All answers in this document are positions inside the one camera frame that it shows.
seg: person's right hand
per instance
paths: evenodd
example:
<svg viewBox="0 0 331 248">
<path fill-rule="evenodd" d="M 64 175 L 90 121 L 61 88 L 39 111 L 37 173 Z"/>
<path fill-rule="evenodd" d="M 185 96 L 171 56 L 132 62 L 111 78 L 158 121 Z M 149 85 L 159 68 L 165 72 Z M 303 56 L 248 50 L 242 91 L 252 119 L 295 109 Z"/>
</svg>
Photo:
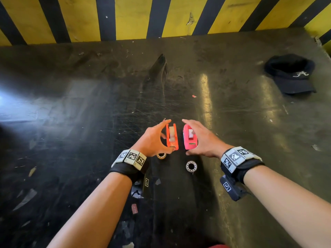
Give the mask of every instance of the person's right hand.
<svg viewBox="0 0 331 248">
<path fill-rule="evenodd" d="M 183 123 L 188 124 L 198 137 L 198 146 L 194 149 L 188 150 L 186 152 L 187 155 L 204 155 L 221 159 L 226 150 L 234 147 L 221 141 L 199 121 L 186 119 L 182 119 L 182 121 Z"/>
</svg>

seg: navy blue baseball cap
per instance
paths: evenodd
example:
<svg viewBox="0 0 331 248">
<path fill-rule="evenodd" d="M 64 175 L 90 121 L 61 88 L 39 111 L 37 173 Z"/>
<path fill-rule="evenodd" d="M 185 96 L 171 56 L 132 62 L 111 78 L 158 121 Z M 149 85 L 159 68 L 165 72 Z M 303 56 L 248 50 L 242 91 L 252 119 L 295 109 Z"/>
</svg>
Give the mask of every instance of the navy blue baseball cap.
<svg viewBox="0 0 331 248">
<path fill-rule="evenodd" d="M 264 70 L 272 75 L 279 90 L 286 94 L 316 92 L 309 77 L 315 63 L 295 54 L 273 56 L 264 65 Z"/>
</svg>

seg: white embroidered logo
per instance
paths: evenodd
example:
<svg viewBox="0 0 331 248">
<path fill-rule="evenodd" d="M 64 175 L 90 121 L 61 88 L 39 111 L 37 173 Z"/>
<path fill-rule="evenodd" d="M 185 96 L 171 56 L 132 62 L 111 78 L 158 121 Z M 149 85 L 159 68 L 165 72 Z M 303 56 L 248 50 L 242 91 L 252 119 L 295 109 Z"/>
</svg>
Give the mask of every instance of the white embroidered logo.
<svg viewBox="0 0 331 248">
<path fill-rule="evenodd" d="M 309 74 L 304 71 L 297 72 L 296 74 L 297 74 L 297 76 L 293 76 L 293 77 L 300 77 L 301 75 L 309 76 Z"/>
</svg>

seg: yellow wall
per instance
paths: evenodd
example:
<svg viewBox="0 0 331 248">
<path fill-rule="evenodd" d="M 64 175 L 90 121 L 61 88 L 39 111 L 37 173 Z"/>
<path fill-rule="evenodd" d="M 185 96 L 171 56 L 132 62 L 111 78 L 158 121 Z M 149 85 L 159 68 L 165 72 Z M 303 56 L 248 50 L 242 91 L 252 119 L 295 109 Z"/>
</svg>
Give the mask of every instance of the yellow wall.
<svg viewBox="0 0 331 248">
<path fill-rule="evenodd" d="M 331 53 L 326 0 L 0 0 L 0 45 L 187 36 L 301 26 Z"/>
</svg>

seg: plastic ring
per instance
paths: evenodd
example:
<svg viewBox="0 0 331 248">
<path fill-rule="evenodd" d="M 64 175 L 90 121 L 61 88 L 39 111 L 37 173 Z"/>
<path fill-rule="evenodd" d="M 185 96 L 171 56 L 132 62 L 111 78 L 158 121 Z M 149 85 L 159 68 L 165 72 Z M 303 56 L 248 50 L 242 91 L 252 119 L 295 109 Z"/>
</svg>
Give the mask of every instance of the plastic ring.
<svg viewBox="0 0 331 248">
<path fill-rule="evenodd" d="M 186 164 L 186 169 L 188 172 L 195 172 L 197 170 L 197 168 L 198 168 L 198 166 L 194 161 L 188 161 Z"/>
<path fill-rule="evenodd" d="M 158 159 L 164 159 L 164 158 L 166 158 L 167 154 L 166 153 L 160 153 L 160 154 L 156 154 L 156 156 L 158 157 Z"/>
</svg>

